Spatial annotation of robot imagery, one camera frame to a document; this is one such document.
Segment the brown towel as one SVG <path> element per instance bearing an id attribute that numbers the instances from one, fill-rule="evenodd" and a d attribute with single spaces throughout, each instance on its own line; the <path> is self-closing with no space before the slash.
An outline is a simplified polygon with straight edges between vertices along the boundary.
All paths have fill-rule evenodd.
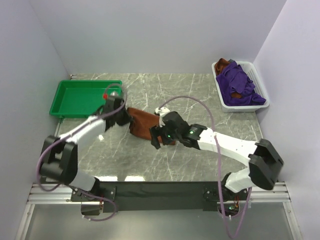
<path id="1" fill-rule="evenodd" d="M 215 74 L 218 76 L 219 74 L 222 73 L 222 71 L 230 64 L 232 63 L 234 60 L 230 59 L 230 60 L 225 60 L 224 58 L 220 58 L 218 60 L 218 62 L 214 65 L 214 70 L 215 70 Z M 232 98 L 235 98 L 235 99 L 241 99 L 242 98 L 242 95 L 238 92 L 232 92 L 230 94 L 230 96 Z"/>
<path id="2" fill-rule="evenodd" d="M 150 128 L 159 127 L 159 116 L 133 107 L 128 107 L 127 111 L 132 116 L 132 122 L 129 125 L 130 133 L 151 143 Z M 166 126 L 163 126 L 162 130 L 163 137 L 162 139 L 158 138 L 160 144 L 174 146 L 176 142 L 167 136 Z"/>

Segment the green plastic tray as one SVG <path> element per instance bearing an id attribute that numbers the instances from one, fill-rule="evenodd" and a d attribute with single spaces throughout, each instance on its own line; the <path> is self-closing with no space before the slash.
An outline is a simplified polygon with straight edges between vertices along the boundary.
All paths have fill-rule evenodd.
<path id="1" fill-rule="evenodd" d="M 120 80 L 63 80 L 49 114 L 59 119 L 86 119 L 105 103 L 104 93 L 122 93 Z"/>

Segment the brown towel in basket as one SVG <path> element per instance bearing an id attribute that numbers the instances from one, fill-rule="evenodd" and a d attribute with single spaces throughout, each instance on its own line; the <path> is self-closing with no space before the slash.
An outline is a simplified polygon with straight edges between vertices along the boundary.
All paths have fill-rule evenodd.
<path id="1" fill-rule="evenodd" d="M 222 71 L 230 64 L 232 63 L 234 60 L 230 59 L 230 60 L 225 60 L 224 58 L 220 58 L 218 60 L 218 62 L 214 65 L 214 70 L 215 70 L 215 74 L 218 76 L 219 74 L 222 73 Z M 232 92 L 230 94 L 230 96 L 232 98 L 235 98 L 235 99 L 241 99 L 242 98 L 242 95 L 238 92 Z"/>

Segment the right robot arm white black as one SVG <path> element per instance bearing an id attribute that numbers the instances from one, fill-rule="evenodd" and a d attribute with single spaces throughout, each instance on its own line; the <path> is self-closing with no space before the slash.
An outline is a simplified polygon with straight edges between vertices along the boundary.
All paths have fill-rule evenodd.
<path id="1" fill-rule="evenodd" d="M 156 149 L 178 141 L 187 148 L 221 153 L 245 166 L 245 169 L 228 173 L 223 178 L 220 194 L 224 199 L 231 200 L 238 192 L 250 187 L 273 190 L 284 161 L 270 141 L 242 140 L 200 124 L 189 125 L 176 111 L 165 107 L 157 108 L 155 115 L 159 116 L 159 123 L 149 132 L 151 144 Z"/>

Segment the black base bar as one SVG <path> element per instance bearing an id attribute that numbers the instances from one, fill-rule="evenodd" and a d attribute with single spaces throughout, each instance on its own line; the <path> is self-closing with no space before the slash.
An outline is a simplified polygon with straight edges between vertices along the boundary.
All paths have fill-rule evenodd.
<path id="1" fill-rule="evenodd" d="M 99 196 L 119 211 L 217 211 L 220 204 L 216 181 L 102 181 Z"/>

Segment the white plastic basket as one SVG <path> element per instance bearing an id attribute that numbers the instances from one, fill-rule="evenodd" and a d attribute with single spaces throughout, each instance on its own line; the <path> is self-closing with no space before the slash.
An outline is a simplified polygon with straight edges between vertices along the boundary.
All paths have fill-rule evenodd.
<path id="1" fill-rule="evenodd" d="M 215 64 L 217 62 L 212 63 L 211 68 L 212 68 L 212 73 L 214 77 L 214 82 L 216 84 L 218 96 L 220 99 L 221 103 L 221 109 L 224 113 L 248 113 L 248 112 L 255 112 L 260 109 L 265 109 L 270 105 L 269 101 L 269 96 L 267 93 L 267 90 L 265 88 L 265 85 L 263 81 L 261 80 L 257 69 L 255 65 L 252 62 L 249 61 L 241 61 L 241 60 L 236 60 L 237 64 L 242 67 L 242 70 L 247 74 L 247 76 L 253 81 L 253 84 L 255 85 L 255 92 L 259 94 L 261 97 L 265 98 L 266 101 L 263 105 L 246 105 L 246 106 L 228 106 L 224 103 L 221 90 L 219 87 L 219 84 L 217 82 L 217 75 L 215 72 Z"/>

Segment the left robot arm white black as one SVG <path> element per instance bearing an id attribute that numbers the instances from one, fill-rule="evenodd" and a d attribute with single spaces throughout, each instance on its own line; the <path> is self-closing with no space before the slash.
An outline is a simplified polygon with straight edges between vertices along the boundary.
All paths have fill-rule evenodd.
<path id="1" fill-rule="evenodd" d="M 105 103 L 80 125 L 58 137 L 48 136 L 36 166 L 37 183 L 46 177 L 58 185 L 82 191 L 89 201 L 100 198 L 103 194 L 100 180 L 78 169 L 78 151 L 114 125 L 123 126 L 132 121 L 126 101 L 126 96 L 108 95 Z"/>

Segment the purple towel in basket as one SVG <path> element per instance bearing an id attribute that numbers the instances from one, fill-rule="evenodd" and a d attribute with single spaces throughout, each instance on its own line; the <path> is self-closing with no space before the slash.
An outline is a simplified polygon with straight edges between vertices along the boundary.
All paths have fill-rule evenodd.
<path id="1" fill-rule="evenodd" d="M 231 62 L 219 75 L 216 76 L 221 95 L 227 106 L 259 106 L 264 105 L 266 99 L 255 92 L 253 81 L 243 71 L 236 61 Z M 242 98 L 231 97 L 237 92 Z"/>

